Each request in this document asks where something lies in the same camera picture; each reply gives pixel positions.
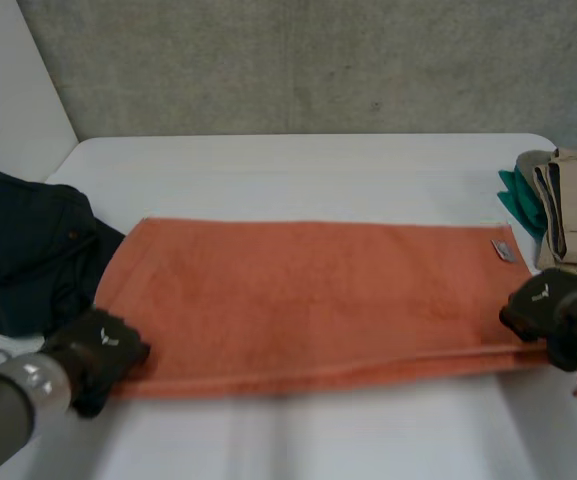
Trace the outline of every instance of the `black cloth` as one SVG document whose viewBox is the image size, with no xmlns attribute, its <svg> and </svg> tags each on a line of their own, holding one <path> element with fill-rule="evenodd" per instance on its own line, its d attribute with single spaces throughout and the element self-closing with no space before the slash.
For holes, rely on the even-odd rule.
<svg viewBox="0 0 577 480">
<path fill-rule="evenodd" d="M 78 190 L 0 172 L 0 334 L 49 335 L 74 320 L 123 238 Z"/>
</svg>

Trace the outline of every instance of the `white table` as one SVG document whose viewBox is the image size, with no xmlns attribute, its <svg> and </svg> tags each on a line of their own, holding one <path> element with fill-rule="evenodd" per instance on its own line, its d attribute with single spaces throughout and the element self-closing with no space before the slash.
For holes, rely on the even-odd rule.
<svg viewBox="0 0 577 480">
<path fill-rule="evenodd" d="M 532 265 L 531 238 L 496 198 L 496 172 L 523 151 L 552 148 L 534 135 L 108 138 L 80 144 L 49 182 L 80 189 L 126 233 L 147 215 L 510 222 Z M 69 417 L 0 479 L 569 478 L 577 415 L 558 420 L 576 428 L 568 443 L 541 448 L 539 429 L 551 425 L 544 399 L 577 409 L 574 379 L 545 370 L 282 398 L 123 401 L 91 423 Z"/>
</svg>

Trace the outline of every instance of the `orange towel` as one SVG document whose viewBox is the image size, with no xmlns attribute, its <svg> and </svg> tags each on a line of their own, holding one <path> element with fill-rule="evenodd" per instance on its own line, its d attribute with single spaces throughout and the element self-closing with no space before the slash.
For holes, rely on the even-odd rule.
<svg viewBox="0 0 577 480">
<path fill-rule="evenodd" d="M 509 227 L 143 220 L 96 305 L 152 344 L 124 395 L 286 392 L 545 364 L 498 320 Z"/>
</svg>

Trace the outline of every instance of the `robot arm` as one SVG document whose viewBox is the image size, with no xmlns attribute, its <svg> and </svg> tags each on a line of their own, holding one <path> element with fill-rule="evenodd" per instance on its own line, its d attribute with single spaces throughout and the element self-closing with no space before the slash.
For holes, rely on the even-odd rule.
<svg viewBox="0 0 577 480">
<path fill-rule="evenodd" d="M 112 386 L 149 351 L 121 319 L 89 310 L 40 352 L 0 364 L 0 465 L 69 408 L 96 416 Z"/>
<path fill-rule="evenodd" d="M 552 365 L 577 371 L 577 275 L 544 270 L 510 296 L 499 319 L 525 342 L 545 340 Z"/>
</svg>

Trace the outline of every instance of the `towel label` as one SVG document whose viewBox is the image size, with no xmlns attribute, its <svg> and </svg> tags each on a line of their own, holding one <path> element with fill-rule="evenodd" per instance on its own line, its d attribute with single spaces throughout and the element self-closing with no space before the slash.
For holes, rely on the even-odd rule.
<svg viewBox="0 0 577 480">
<path fill-rule="evenodd" d="M 515 263 L 517 261 L 517 257 L 515 257 L 515 254 L 506 242 L 492 240 L 492 246 L 495 247 L 497 255 L 499 255 L 499 258 L 504 262 Z"/>
</svg>

